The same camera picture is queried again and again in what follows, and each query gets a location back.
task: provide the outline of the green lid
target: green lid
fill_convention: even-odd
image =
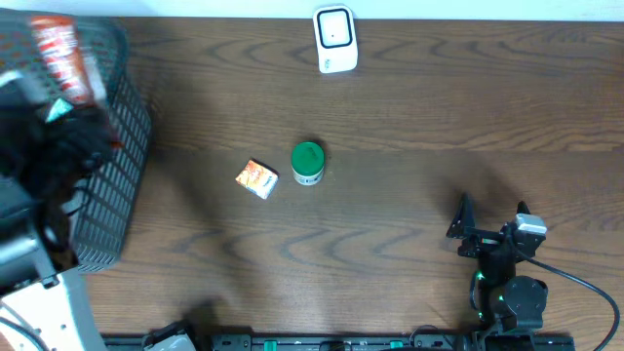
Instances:
[[[292,151],[292,169],[302,176],[313,176],[324,166],[325,153],[316,142],[302,142]]]

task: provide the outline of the black square outline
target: black square outline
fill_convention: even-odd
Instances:
[[[325,43],[323,42],[323,31],[321,30],[321,15],[322,14],[327,14],[327,13],[332,13],[332,12],[340,12],[340,11],[342,11],[344,13],[344,15],[347,17],[347,29],[349,29],[349,42],[347,42],[346,44],[340,44],[340,45],[334,45],[334,46],[326,46]],[[319,39],[321,40],[321,46],[324,47],[325,49],[342,48],[342,47],[345,47],[345,46],[349,46],[349,45],[351,45],[351,43],[353,43],[353,35],[351,35],[351,19],[349,18],[349,13],[346,10],[344,10],[344,9],[333,9],[333,10],[321,11],[316,16],[316,23],[317,23],[317,26],[319,27]]]

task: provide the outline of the snack package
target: snack package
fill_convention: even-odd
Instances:
[[[35,16],[30,20],[30,25],[43,60],[60,84],[65,98],[75,106],[95,104],[73,19],[65,16]]]
[[[275,184],[277,184],[277,178],[278,176],[274,172],[254,160],[250,160],[247,166],[238,174],[236,181],[255,195],[266,200],[271,191],[273,191]]]

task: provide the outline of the red and white package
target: red and white package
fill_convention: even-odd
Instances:
[[[80,53],[72,18],[35,16],[30,20],[39,51],[64,97],[75,106],[95,104],[85,61]]]

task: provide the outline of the gray plastic basket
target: gray plastic basket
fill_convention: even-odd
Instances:
[[[0,72],[27,71],[45,86],[49,101],[61,97],[46,68],[28,25],[32,13],[0,10]],[[124,143],[114,161],[86,181],[73,202],[71,245],[79,269],[95,272],[110,267],[121,254],[151,135],[151,119],[126,73],[128,43],[124,31],[108,19],[76,18],[82,46],[97,59],[110,106],[111,125]]]

